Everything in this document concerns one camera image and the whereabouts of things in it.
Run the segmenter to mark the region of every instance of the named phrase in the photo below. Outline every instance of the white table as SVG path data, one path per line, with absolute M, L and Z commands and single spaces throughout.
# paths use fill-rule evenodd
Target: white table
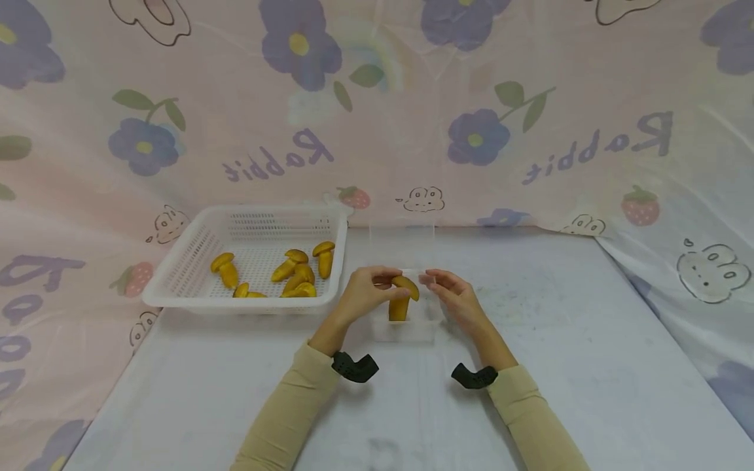
M 367 232 L 350 230 L 342 282 L 374 256 Z M 446 229 L 434 257 L 474 284 L 595 471 L 754 469 L 754 445 L 593 240 Z M 166 310 L 66 471 L 228 469 L 318 322 Z M 386 344 L 370 325 L 354 325 L 345 350 L 371 353 L 379 373 L 341 382 L 297 469 L 524 469 L 486 394 L 450 378 L 474 363 L 457 331 Z

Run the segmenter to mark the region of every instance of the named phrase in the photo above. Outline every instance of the black wrist sensor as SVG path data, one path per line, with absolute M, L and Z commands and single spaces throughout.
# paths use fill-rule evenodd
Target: black wrist sensor
M 495 382 L 498 372 L 491 366 L 485 366 L 478 372 L 472 373 L 463 363 L 459 363 L 450 377 L 466 389 L 482 389 Z
M 379 366 L 371 355 L 365 355 L 354 362 L 346 352 L 336 352 L 333 355 L 333 369 L 343 378 L 354 383 L 366 383 L 379 371 Z

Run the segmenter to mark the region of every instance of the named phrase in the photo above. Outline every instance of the acrylic box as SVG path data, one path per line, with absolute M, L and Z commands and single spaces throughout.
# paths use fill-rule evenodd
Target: acrylic box
M 434 278 L 424 270 L 403 269 L 403 275 L 419 288 L 419 300 L 409 301 L 406 320 L 391 322 L 388 303 L 380 305 L 371 314 L 372 335 L 378 342 L 432 342 L 437 327 L 445 319 L 440 299 L 428 285 Z
M 418 270 L 434 266 L 434 219 L 395 218 L 369 224 L 367 265 Z

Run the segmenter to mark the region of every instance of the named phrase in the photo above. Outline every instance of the basket rim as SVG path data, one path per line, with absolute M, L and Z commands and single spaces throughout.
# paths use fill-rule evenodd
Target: basket rim
M 173 268 L 176 261 L 172 260 L 171 253 L 183 253 L 192 241 L 191 237 L 185 237 L 196 231 L 196 228 L 204 223 L 204 220 L 211 213 L 223 211 L 249 211 L 270 213 L 285 213 L 300 210 L 322 211 L 337 216 L 337 232 L 335 237 L 335 254 L 333 256 L 333 273 L 329 278 L 328 290 L 316 298 L 214 298 L 210 296 L 198 296 L 182 298 L 178 296 L 157 295 L 159 283 L 167 275 L 167 272 Z M 165 257 L 160 261 L 155 270 L 152 279 L 142 292 L 142 302 L 153 307 L 180 307 L 191 310 L 194 309 L 239 309 L 247 307 L 249 309 L 307 309 L 323 307 L 329 304 L 340 290 L 340 276 L 343 269 L 343 259 L 345 257 L 345 239 L 348 230 L 347 215 L 340 208 L 329 204 L 298 205 L 298 206 L 275 206 L 265 205 L 257 206 L 253 204 L 222 204 L 208 206 L 201 210 L 191 223 L 183 231 L 183 234 L 170 248 Z

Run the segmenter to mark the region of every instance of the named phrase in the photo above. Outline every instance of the white plastic basket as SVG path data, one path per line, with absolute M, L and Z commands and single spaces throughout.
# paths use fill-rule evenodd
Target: white plastic basket
M 212 206 L 199 213 L 149 281 L 142 299 L 156 307 L 181 307 L 199 314 L 319 314 L 338 294 L 343 270 L 346 215 L 337 206 Z M 335 243 L 329 279 L 317 273 L 312 249 L 324 240 Z M 280 298 L 285 282 L 270 275 L 288 249 L 306 252 L 314 270 L 316 298 Z M 219 254 L 235 254 L 238 282 L 268 298 L 233 298 L 210 264 Z

